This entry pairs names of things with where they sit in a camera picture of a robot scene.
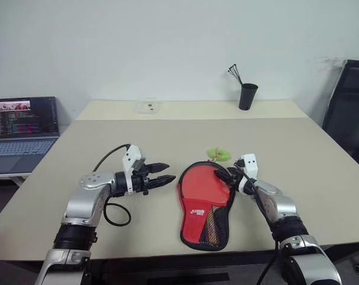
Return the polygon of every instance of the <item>cable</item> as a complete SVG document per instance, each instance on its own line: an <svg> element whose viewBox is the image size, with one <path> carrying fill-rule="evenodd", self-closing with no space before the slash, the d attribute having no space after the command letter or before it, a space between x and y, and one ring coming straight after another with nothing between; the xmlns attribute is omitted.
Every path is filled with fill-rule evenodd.
<svg viewBox="0 0 359 285"><path fill-rule="evenodd" d="M263 270L262 274L260 275L259 279L257 280L256 285L260 285L262 283L262 281L263 281L265 275L267 274L268 270L270 269L270 267L275 262L278 252L279 252L279 243L276 241L275 242L275 254L273 255L270 262L267 264L266 268Z"/></svg>
<svg viewBox="0 0 359 285"><path fill-rule="evenodd" d="M131 146L131 144L122 144L120 146L118 146L117 148L114 148L113 150L111 150L109 153L107 153L98 163L97 165L95 166L94 170L92 170L92 172L95 172L97 171L97 169L99 168L99 166L106 160L107 157L109 157L112 153L114 153L115 151L125 147L127 150L129 149L129 147ZM131 213L128 211L127 208L125 208L124 206L120 205L120 204L116 204L116 203L108 203L109 199L112 198L112 194L110 196L107 197L106 201L104 202L104 206L103 206L103 216L104 218L106 219L106 221L113 225L113 226L116 226L116 227L124 227L126 226L127 224L129 224L131 222ZM116 207L119 207L119 208L122 208L128 215L128 221L123 223L123 224L119 224L119 223L115 223L113 221L111 221L109 219L109 217L107 216L107 206L116 206Z"/></svg>
<svg viewBox="0 0 359 285"><path fill-rule="evenodd" d="M116 204L116 203L108 203L109 199L111 199L112 196L108 196L106 201L104 202L104 207L103 207L103 215L104 215L104 218L106 219L106 221L115 226L115 227L124 227L126 226L127 224L129 224L131 222L131 219L132 219L132 216L131 216L131 212L128 211L127 208L125 208L123 205L120 205L120 204ZM122 208L128 215L128 221L126 221L125 223L123 224L119 224L119 223L115 223L114 221L111 221L107 215L107 206L116 206L116 207L119 207L119 208Z"/></svg>
<svg viewBox="0 0 359 285"><path fill-rule="evenodd" d="M263 201L262 201L262 199L260 198L260 196L259 196L258 193L257 193L257 189L256 189L255 184L251 181L250 177L249 177L247 174L244 173L244 171L242 171L241 169L240 169L240 171L241 171L241 173L244 175L244 177L247 178L247 180L250 182L251 186L253 187L253 189L254 189L254 191L255 191L256 203L257 203L258 206L259 206L259 210L262 212L262 214L263 214L265 220L267 221L268 226L272 229L271 223L270 223L269 218L268 218L268 216L267 216L267 213L266 213L265 210L264 210ZM267 274L268 270L270 269L270 267L272 266L272 264L275 262L275 260L276 260L276 258L277 258L278 252L279 252L279 243L278 243L278 241L276 240L276 241L275 241L275 254L273 255L273 258L271 259L271 261L267 264L266 268L263 270L263 272L262 272L262 274L260 275L260 277L259 277L259 279L258 279L256 285L260 285L260 284L262 283L262 281L263 281L265 275Z"/></svg>
<svg viewBox="0 0 359 285"><path fill-rule="evenodd" d="M233 76L236 78L236 80L240 83L240 85L243 85L236 64L233 64L233 65L231 65L231 66L228 68L228 73L230 73L231 75L233 75Z"/></svg>
<svg viewBox="0 0 359 285"><path fill-rule="evenodd" d="M92 170L92 172L97 171L97 169L99 168L99 166L106 160L107 157L109 157L112 153L114 153L115 151L119 150L120 148L125 147L127 150L129 149L129 147L131 146L131 144L122 144L120 146L118 146L117 148L114 148L113 150L111 150L108 154L106 154L95 166L94 170Z"/></svg>

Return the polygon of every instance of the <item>robotic arm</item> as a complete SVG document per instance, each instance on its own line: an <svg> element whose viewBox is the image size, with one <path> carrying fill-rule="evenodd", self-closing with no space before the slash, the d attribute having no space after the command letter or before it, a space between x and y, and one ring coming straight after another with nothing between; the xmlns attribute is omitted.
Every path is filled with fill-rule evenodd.
<svg viewBox="0 0 359 285"><path fill-rule="evenodd" d="M246 154L230 167L230 177L216 171L227 185L252 195L266 218L272 237L279 242L284 279L289 285L342 285L341 278L315 238L308 234L292 199L277 187L256 180L254 154Z"/></svg>
<svg viewBox="0 0 359 285"><path fill-rule="evenodd" d="M68 202L53 248L46 255L35 285L83 284L90 248L97 241L95 230L108 198L133 192L147 195L150 189L175 179L172 175L149 179L149 173L163 171L169 166L144 164L145 158L135 145L128 147L122 161L123 172L95 171L80 179L79 189Z"/></svg>

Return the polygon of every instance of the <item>chair backrest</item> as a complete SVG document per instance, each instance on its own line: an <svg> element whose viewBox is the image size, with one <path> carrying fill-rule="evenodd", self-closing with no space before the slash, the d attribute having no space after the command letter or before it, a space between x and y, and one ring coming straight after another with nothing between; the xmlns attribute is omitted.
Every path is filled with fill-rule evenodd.
<svg viewBox="0 0 359 285"><path fill-rule="evenodd" d="M359 150L359 61L346 61L322 128L350 154Z"/></svg>

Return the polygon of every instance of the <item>pen holder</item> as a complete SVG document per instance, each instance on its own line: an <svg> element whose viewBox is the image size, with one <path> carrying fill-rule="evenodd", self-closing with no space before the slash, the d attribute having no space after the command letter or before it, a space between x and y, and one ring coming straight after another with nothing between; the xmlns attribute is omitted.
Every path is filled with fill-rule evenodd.
<svg viewBox="0 0 359 285"><path fill-rule="evenodd" d="M252 83L244 83L241 85L239 109L249 110L253 101L253 97L258 89L258 86Z"/></svg>

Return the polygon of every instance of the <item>laptop keyboard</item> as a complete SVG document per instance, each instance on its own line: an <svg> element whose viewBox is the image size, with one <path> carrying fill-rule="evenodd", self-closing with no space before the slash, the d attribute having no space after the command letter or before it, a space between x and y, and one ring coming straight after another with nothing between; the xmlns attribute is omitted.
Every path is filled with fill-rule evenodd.
<svg viewBox="0 0 359 285"><path fill-rule="evenodd" d="M46 154L55 141L0 142L0 156Z"/></svg>

